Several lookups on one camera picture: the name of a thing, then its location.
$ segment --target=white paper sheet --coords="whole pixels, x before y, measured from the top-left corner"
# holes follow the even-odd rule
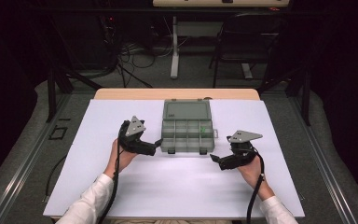
[[[60,217],[103,171],[113,140],[125,119],[145,120],[143,141],[161,137],[163,101],[91,100],[44,216]],[[261,133],[252,141],[264,158],[268,183],[295,217],[304,212],[262,101],[212,100],[213,128],[219,133],[213,154],[232,154],[226,137],[237,130]],[[237,170],[221,171],[209,155],[160,148],[154,157],[137,156],[120,173],[109,217],[229,218],[246,217],[253,190]],[[262,217],[257,198],[252,217]]]

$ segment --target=tripod leg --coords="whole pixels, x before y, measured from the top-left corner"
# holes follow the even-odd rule
[[[51,122],[54,118],[57,110],[57,99],[55,93],[55,80],[54,72],[50,69],[48,73],[48,120],[47,123]]]

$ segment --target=chair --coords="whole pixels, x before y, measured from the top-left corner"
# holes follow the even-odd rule
[[[216,86],[219,62],[249,63],[251,69],[257,63],[267,63],[269,49],[277,39],[282,19],[276,15],[252,15],[239,13],[227,18],[219,34],[214,54],[213,87]]]

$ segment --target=table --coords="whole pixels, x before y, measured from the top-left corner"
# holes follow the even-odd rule
[[[132,115],[144,119],[146,131],[142,140],[154,142],[160,138],[163,99],[205,97],[213,98],[210,101],[213,127],[222,134],[215,139],[213,154],[220,157],[231,154],[226,135],[237,131],[233,127],[262,133],[264,137],[255,140],[253,145],[264,157],[268,182],[294,216],[303,217],[267,109],[255,90],[240,89],[98,90],[80,125],[44,216],[62,216],[101,173],[112,140],[124,119],[131,119]],[[227,112],[232,117],[223,116]],[[252,192],[238,171],[221,171],[209,155],[171,155],[158,148],[154,157],[138,156],[120,174],[117,197],[107,217],[242,219],[246,218]],[[263,216],[258,209],[259,203],[257,199],[252,217]]]
[[[222,0],[153,0],[154,7],[288,7],[289,0],[233,0],[233,3],[222,3]],[[172,21],[172,67],[171,78],[178,78],[179,50],[178,35],[216,36],[221,22],[185,22],[178,23],[174,16]],[[242,65],[246,77],[252,77],[249,64]]]

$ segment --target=gray carpet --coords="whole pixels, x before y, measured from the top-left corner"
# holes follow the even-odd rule
[[[192,39],[189,39],[182,46],[179,78],[176,80],[170,79],[170,57],[157,57],[153,65],[142,69],[129,63],[124,63],[124,65],[133,71],[138,78],[148,82],[155,88],[210,88],[212,86],[213,70],[208,69],[208,64],[212,48],[206,45],[201,49],[201,53],[196,54],[193,51],[198,49],[194,49],[192,41]],[[138,66],[148,65],[152,62],[149,56],[144,55],[137,55],[134,59]],[[254,70],[257,76],[262,76],[263,71],[263,65],[257,66]],[[224,77],[225,73],[227,73],[228,77],[241,78],[241,67],[235,64],[225,65],[222,67],[222,73],[219,76]],[[128,75],[125,75],[125,77],[129,83],[128,87],[144,87],[136,79],[130,78]],[[121,76],[117,71],[109,76],[98,77],[94,80],[105,87],[120,88],[123,85]],[[46,205],[42,200],[45,196],[48,174],[54,164],[65,155],[69,146],[71,146],[89,100],[93,96],[93,91],[89,87],[77,80],[73,80],[73,83],[76,88],[74,94],[69,96],[69,100],[62,109],[56,123],[51,124],[52,126],[57,125],[57,127],[67,127],[64,138],[62,140],[46,140],[43,142],[32,171],[24,178],[26,181],[23,183],[20,192],[15,194],[17,198],[15,198],[14,203],[7,207],[7,213],[0,219],[3,220],[2,222],[51,223],[48,217],[42,216]],[[226,84],[230,88],[252,88],[257,85],[257,82],[234,80],[224,83],[224,86]],[[41,84],[37,91],[39,101],[35,112],[18,143],[13,147],[12,152],[0,169],[0,202],[2,196],[5,195],[5,190],[11,178],[16,174],[23,160],[30,154],[37,137],[44,128],[48,111],[46,83]],[[297,192],[300,194],[300,198],[303,198],[301,203],[306,217],[299,219],[298,222],[342,223],[342,219],[311,153],[312,145],[301,125],[302,121],[296,116],[297,111],[293,107],[293,99],[288,99],[282,94],[282,87],[277,87],[274,91],[263,94],[261,98],[268,107],[268,112]],[[324,150],[337,182],[342,187],[348,204],[358,222],[358,186],[353,181],[345,164],[339,159],[331,143],[323,105],[314,94],[312,94],[310,101],[310,122],[312,130]],[[49,192],[52,191],[60,170],[61,166],[58,167],[52,177]],[[258,219],[253,223],[265,223],[265,220]]]

